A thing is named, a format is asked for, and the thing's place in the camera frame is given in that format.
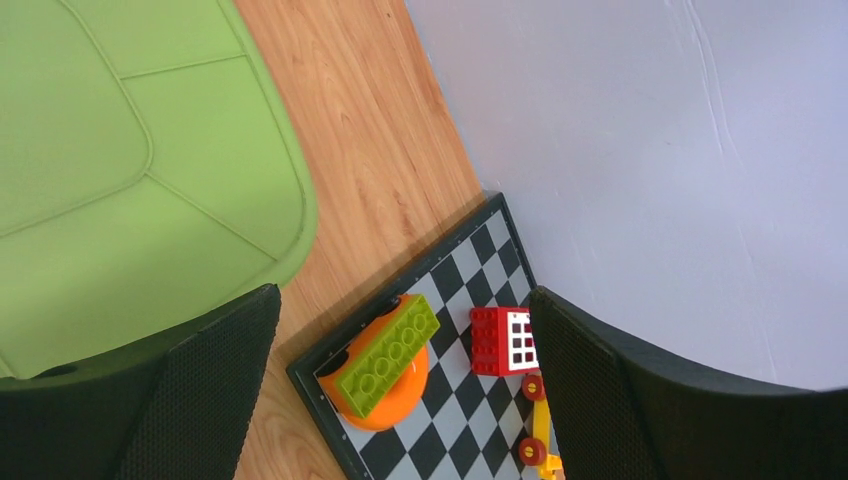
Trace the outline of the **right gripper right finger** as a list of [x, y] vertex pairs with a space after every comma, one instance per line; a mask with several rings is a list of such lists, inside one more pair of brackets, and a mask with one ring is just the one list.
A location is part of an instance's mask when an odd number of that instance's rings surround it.
[[569, 479], [843, 479], [847, 392], [721, 371], [609, 325], [551, 290], [529, 296]]

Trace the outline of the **large green plastic container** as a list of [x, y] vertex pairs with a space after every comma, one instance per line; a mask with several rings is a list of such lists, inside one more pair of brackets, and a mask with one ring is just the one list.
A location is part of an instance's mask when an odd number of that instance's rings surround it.
[[1, 374], [288, 283], [317, 205], [232, 1], [1, 5]]

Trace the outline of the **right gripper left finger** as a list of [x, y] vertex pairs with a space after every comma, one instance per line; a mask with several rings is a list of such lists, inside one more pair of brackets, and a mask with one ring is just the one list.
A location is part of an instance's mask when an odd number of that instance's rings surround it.
[[1, 382], [5, 479], [230, 479], [281, 310], [266, 284], [123, 347]]

